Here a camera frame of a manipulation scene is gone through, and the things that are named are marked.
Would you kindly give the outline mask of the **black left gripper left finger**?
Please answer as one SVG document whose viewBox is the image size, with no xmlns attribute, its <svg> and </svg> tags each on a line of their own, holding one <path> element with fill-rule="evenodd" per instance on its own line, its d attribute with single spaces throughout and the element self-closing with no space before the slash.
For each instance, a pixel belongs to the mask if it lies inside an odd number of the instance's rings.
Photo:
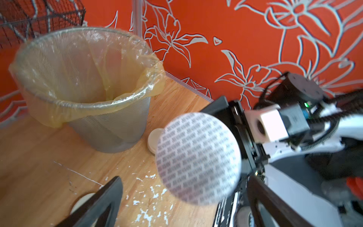
<svg viewBox="0 0 363 227">
<path fill-rule="evenodd" d="M 113 227 L 123 196 L 123 183 L 119 176 L 81 205 L 74 213 L 60 222 L 58 227 Z"/>
</svg>

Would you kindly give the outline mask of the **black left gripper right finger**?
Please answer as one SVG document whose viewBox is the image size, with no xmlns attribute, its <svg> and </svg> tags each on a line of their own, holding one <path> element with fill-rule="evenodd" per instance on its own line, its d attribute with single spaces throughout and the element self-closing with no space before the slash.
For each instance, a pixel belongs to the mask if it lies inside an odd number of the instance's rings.
<svg viewBox="0 0 363 227">
<path fill-rule="evenodd" d="M 256 176 L 250 176 L 247 182 L 247 196 L 252 215 L 257 227 L 273 227 L 274 221 L 280 227 L 311 227 L 312 225 L 264 182 Z"/>
</svg>

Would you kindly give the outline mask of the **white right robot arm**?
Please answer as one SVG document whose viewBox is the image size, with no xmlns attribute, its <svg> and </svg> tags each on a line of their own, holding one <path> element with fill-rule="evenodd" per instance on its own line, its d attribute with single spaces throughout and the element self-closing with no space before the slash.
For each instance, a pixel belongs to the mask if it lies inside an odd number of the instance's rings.
<svg viewBox="0 0 363 227">
<path fill-rule="evenodd" d="M 203 109 L 235 136 L 242 174 L 217 206 L 216 227 L 360 227 L 363 91 L 329 98 L 314 81 L 283 73 L 252 110 L 222 96 Z"/>
</svg>

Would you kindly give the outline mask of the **jar with foil seal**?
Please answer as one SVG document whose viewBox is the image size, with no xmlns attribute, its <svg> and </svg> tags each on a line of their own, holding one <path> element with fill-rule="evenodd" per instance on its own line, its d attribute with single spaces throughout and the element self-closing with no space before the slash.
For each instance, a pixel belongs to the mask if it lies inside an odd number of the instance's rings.
<svg viewBox="0 0 363 227">
<path fill-rule="evenodd" d="M 236 189 L 242 156 L 236 138 L 207 113 L 185 113 L 163 130 L 156 165 L 166 189 L 193 205 L 218 204 Z"/>
</svg>

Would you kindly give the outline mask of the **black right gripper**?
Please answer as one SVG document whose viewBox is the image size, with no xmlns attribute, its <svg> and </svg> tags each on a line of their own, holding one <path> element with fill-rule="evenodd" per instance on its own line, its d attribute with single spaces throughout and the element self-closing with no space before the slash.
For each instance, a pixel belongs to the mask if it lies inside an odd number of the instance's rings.
<svg viewBox="0 0 363 227">
<path fill-rule="evenodd" d="M 241 102 L 239 100 L 228 102 L 225 96 L 221 96 L 200 112 L 216 117 L 233 133 L 242 157 L 241 179 L 255 175 L 265 181 L 264 166 L 268 163 L 269 155 L 261 144 L 253 140 Z"/>
</svg>

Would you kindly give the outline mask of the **beige jar lid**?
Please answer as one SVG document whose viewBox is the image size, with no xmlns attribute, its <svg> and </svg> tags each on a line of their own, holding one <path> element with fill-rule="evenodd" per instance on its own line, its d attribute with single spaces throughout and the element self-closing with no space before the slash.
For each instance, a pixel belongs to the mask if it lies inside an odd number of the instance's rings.
<svg viewBox="0 0 363 227">
<path fill-rule="evenodd" d="M 78 208 L 80 208 L 84 203 L 86 203 L 90 198 L 92 198 L 93 195 L 95 195 L 95 193 L 86 194 L 83 197 L 81 197 L 79 200 L 77 200 L 71 209 L 70 215 L 72 215 Z"/>
</svg>

